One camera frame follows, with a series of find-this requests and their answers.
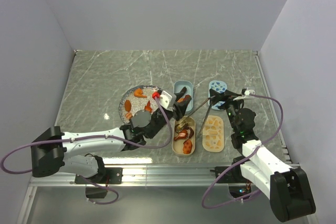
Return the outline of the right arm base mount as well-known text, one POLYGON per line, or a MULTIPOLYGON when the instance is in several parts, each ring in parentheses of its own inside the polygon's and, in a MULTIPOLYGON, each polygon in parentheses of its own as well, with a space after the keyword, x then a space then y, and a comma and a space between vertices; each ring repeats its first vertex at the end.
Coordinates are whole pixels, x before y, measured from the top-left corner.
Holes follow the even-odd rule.
MULTIPOLYGON (((243 159, 243 156, 239 156, 233 159, 232 165, 243 159)), ((210 169, 210 172, 215 174, 217 178, 225 169, 229 166, 215 166, 210 169)), ((241 175, 240 166, 234 167, 232 170, 228 171, 218 182, 218 184, 229 184, 228 190, 232 197, 238 198, 245 194, 251 193, 250 182, 241 175), (232 184, 243 184, 241 186, 234 186, 232 184)))

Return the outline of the spotted orange food piece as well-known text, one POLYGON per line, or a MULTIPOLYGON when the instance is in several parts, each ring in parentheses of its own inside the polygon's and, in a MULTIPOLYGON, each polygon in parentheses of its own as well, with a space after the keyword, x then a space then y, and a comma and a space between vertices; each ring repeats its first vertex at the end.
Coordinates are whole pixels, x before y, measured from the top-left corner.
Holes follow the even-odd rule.
POLYGON ((192 147, 193 147, 192 141, 190 139, 186 140, 183 143, 183 154, 190 154, 192 151, 192 147))

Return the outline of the orange crab claw piece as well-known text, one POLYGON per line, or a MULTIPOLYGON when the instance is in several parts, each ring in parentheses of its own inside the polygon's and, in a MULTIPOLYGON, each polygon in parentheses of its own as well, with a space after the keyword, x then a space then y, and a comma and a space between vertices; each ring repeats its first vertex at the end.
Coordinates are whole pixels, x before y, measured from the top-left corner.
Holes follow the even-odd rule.
POLYGON ((152 113, 152 108, 151 108, 151 102, 150 101, 147 102, 147 104, 144 107, 144 110, 152 113))

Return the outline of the beige lunch box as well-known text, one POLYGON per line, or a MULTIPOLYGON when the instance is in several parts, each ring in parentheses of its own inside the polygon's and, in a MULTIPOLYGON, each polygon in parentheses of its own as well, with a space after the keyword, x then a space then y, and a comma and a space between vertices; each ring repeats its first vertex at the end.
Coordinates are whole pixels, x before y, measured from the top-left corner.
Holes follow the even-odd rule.
POLYGON ((195 151, 196 123, 191 117, 184 116, 175 121, 173 127, 172 150, 177 156, 190 156, 195 151))

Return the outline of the black sea cucumber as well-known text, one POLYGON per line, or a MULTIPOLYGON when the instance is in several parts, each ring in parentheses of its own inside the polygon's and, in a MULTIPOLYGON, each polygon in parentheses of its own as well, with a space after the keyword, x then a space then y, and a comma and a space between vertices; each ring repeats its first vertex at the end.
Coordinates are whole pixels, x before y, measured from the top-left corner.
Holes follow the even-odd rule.
POLYGON ((187 91, 187 88, 186 87, 183 87, 181 90, 180 90, 180 93, 185 93, 187 91))

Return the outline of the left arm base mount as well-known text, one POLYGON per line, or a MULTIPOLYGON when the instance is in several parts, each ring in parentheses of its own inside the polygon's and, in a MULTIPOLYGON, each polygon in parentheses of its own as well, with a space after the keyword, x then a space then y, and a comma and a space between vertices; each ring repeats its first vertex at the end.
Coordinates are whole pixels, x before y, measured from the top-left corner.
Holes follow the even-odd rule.
POLYGON ((112 167, 107 168, 106 173, 97 179, 88 179, 80 175, 75 176, 75 185, 86 185, 85 196, 87 201, 96 205, 108 205, 119 199, 119 193, 111 188, 111 185, 120 185, 122 182, 123 168, 112 167), (111 201, 103 201, 108 193, 114 193, 115 199, 111 201))

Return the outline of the dark glazed food piece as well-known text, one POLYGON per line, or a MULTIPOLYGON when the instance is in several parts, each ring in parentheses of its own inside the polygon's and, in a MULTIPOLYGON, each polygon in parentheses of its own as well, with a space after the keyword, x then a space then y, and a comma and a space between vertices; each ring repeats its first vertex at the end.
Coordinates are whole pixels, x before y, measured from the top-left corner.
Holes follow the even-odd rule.
POLYGON ((189 126, 188 122, 181 122, 175 126, 175 132, 180 132, 189 126))

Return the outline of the blue lunch box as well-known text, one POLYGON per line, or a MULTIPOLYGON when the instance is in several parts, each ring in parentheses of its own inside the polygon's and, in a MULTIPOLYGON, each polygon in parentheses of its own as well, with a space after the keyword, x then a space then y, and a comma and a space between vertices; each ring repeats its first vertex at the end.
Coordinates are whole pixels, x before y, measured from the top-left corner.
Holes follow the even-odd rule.
POLYGON ((173 93, 180 93, 181 91, 185 91, 184 94, 179 98, 179 101, 184 99, 187 95, 191 97, 191 100, 187 106, 186 114, 190 114, 193 110, 194 106, 194 96, 193 96, 193 84, 186 80, 178 80, 175 82, 173 87, 173 93))

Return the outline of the orange drumstick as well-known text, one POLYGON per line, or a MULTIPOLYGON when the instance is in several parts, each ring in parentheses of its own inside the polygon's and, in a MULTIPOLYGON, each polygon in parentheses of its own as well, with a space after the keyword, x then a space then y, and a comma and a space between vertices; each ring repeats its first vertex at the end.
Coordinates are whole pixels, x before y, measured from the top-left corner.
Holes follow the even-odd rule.
POLYGON ((174 137, 174 141, 183 140, 188 138, 188 130, 181 130, 176 137, 174 137))

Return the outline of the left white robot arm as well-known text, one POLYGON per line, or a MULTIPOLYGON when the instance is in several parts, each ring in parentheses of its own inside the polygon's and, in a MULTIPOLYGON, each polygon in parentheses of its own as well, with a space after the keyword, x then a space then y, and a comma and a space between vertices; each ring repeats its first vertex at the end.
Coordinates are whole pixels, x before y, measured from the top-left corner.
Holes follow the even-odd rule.
POLYGON ((106 169, 103 159, 96 152, 105 149, 114 152, 151 149, 146 140, 154 138, 164 126, 173 135, 170 120, 181 119, 192 100, 185 88, 175 94, 159 90, 152 97, 158 105, 154 112, 140 110, 128 123, 114 129, 71 133, 62 132, 59 126, 50 127, 32 142, 32 175, 47 177, 64 172, 81 175, 94 183, 102 182, 106 169))

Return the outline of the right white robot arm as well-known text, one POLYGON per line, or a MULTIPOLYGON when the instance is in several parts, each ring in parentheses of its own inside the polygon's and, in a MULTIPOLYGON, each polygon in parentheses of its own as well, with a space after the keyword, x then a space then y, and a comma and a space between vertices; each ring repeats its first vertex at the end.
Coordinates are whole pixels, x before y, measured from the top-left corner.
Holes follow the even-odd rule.
POLYGON ((233 129, 233 147, 241 153, 215 181, 231 173, 238 182, 247 180, 253 183, 256 191, 246 189, 233 201, 251 200, 263 193, 269 199, 275 217, 281 222, 314 214, 316 205, 306 172, 282 162, 254 134, 256 113, 245 108, 244 101, 255 96, 252 89, 242 89, 240 94, 228 90, 223 93, 209 90, 210 105, 223 102, 220 109, 226 111, 233 129))

